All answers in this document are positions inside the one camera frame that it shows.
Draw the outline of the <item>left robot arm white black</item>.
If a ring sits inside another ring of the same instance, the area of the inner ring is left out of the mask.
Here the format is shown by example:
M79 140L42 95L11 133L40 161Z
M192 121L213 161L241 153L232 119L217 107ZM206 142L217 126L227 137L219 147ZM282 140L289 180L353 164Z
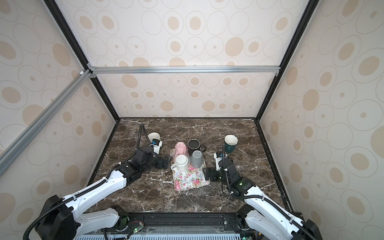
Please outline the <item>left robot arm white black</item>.
M160 147L151 145L136 149L127 160L113 167L101 180L65 197L54 195L46 200L39 217L25 230L24 240L35 230L43 240L73 240L97 229L114 227L121 214L114 208L98 213L86 211L112 193L119 191L151 168L167 169L172 156L159 156Z

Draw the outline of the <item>light green mug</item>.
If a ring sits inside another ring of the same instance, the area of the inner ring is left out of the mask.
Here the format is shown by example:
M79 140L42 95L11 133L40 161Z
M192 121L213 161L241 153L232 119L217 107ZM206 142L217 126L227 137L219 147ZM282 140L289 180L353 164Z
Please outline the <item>light green mug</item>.
M158 141L161 140L160 134L156 133L156 132L148 134L148 138L149 138L151 144L156 144Z

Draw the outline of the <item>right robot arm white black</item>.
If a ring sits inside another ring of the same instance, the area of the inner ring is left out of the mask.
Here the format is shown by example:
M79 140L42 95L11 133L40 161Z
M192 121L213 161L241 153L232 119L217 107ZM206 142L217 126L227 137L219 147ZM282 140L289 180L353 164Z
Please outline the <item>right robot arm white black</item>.
M321 240L319 227L276 204L247 177L241 176L231 158L220 158L217 166L203 168L205 179L220 181L231 197L246 204L236 212L242 230L255 230L270 240Z

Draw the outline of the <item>dark green mug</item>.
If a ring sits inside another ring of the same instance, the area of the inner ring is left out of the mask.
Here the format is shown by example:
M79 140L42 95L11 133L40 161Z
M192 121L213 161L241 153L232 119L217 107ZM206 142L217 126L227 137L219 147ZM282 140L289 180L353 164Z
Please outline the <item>dark green mug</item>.
M225 136L225 151L226 153L232 153L238 144L238 138L234 135Z

